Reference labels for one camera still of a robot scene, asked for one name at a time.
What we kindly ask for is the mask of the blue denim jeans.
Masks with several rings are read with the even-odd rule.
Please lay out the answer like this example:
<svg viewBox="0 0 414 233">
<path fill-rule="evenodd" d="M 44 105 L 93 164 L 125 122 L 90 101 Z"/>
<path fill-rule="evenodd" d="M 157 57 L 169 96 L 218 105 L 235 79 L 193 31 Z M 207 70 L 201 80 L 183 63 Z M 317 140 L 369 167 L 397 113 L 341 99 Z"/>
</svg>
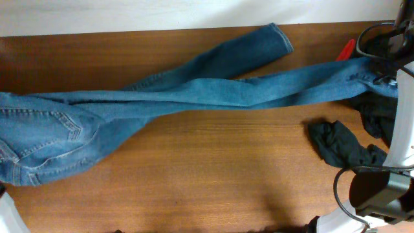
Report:
<svg viewBox="0 0 414 233">
<path fill-rule="evenodd" d="M 162 115 L 398 95 L 367 58 L 242 78 L 292 51 L 288 37 L 269 24 L 119 91 L 1 93 L 1 181 L 39 186 L 85 172 Z"/>
</svg>

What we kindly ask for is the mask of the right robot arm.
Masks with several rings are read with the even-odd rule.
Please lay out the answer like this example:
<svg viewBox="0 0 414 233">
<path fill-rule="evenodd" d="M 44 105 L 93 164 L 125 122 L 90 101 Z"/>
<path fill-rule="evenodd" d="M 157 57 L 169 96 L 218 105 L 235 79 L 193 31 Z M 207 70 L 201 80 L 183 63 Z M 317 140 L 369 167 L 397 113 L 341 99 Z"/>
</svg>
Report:
<svg viewBox="0 0 414 233">
<path fill-rule="evenodd" d="M 343 167 L 334 178 L 357 172 L 349 200 L 327 215 L 315 217 L 306 232 L 367 232 L 413 220 L 413 57 L 396 62 L 398 105 L 389 153 L 382 165 Z"/>
</svg>

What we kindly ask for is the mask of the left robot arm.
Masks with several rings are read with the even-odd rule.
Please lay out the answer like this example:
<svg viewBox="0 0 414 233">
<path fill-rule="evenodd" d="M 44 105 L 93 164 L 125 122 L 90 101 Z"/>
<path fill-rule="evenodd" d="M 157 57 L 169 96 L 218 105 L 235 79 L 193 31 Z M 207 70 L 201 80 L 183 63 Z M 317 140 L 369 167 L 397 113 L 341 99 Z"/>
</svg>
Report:
<svg viewBox="0 0 414 233">
<path fill-rule="evenodd" d="M 1 233 L 30 233 L 3 183 L 1 183 Z"/>
</svg>

